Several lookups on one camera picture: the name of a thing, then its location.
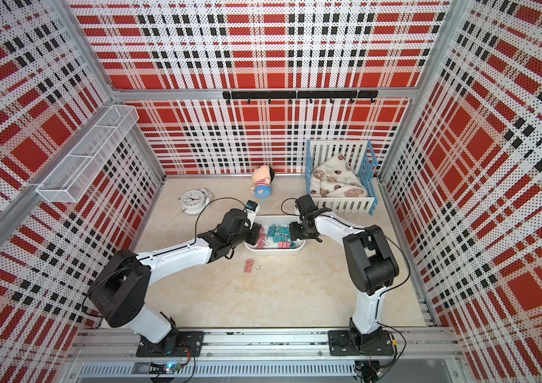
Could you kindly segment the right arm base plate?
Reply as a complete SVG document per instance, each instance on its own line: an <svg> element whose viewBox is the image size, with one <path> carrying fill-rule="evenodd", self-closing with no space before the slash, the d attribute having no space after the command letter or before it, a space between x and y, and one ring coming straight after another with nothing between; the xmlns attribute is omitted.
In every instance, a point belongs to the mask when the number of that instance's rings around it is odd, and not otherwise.
<svg viewBox="0 0 542 383"><path fill-rule="evenodd" d="M328 346L331 356L390 357L395 354L390 333L380 329L371 334L330 330Z"/></svg>

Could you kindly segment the white plastic storage box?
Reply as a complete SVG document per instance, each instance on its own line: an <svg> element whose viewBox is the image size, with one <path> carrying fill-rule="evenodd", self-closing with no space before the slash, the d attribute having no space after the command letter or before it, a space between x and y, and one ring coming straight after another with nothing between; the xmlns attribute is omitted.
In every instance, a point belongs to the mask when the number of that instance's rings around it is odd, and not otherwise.
<svg viewBox="0 0 542 383"><path fill-rule="evenodd" d="M258 215L255 223L261 225L259 237L254 245L245 244L253 254L289 255L302 251L306 242L292 239L289 225L297 221L293 215Z"/></svg>

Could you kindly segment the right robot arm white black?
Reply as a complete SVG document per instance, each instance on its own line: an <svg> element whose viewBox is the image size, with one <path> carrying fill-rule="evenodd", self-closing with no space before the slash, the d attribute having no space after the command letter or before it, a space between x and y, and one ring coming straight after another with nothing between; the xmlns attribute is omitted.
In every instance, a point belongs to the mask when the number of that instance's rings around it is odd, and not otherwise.
<svg viewBox="0 0 542 383"><path fill-rule="evenodd" d="M382 229L376 225L360 227L326 212L302 215L290 223L289 233L294 241L321 242L326 237L343 247L350 280L358 290L350 327L357 335L377 332L382 327L382 302L399 274L390 241Z"/></svg>

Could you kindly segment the pink binder clip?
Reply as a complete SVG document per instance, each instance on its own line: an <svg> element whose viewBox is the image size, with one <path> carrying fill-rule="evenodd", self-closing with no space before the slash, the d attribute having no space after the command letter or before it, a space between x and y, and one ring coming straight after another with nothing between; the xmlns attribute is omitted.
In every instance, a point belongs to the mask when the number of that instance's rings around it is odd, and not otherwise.
<svg viewBox="0 0 542 383"><path fill-rule="evenodd" d="M261 269L261 265L256 262L254 259L247 259L245 260L245 265L243 268L243 272L245 274L252 274L254 271L259 271Z"/></svg>

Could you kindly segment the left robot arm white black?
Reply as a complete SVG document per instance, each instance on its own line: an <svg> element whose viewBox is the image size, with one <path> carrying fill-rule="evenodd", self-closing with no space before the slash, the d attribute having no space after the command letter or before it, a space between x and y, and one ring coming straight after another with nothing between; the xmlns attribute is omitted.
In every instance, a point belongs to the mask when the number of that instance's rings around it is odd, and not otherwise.
<svg viewBox="0 0 542 383"><path fill-rule="evenodd" d="M127 327L152 344L165 341L177 327L146 303L148 288L179 271L231 259L243 243L256 244L258 212L258 205L249 201L245 208L227 212L215 229L196 234L189 242L152 252L115 253L89 288L86 299L110 327Z"/></svg>

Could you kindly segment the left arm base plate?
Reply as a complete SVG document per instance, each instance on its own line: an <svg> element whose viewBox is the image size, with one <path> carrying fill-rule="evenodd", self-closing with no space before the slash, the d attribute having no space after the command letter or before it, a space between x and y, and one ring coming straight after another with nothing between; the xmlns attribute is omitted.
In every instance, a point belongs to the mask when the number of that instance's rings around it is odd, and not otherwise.
<svg viewBox="0 0 542 383"><path fill-rule="evenodd" d="M199 357L204 331L171 331L159 343L152 343L140 336L137 357Z"/></svg>

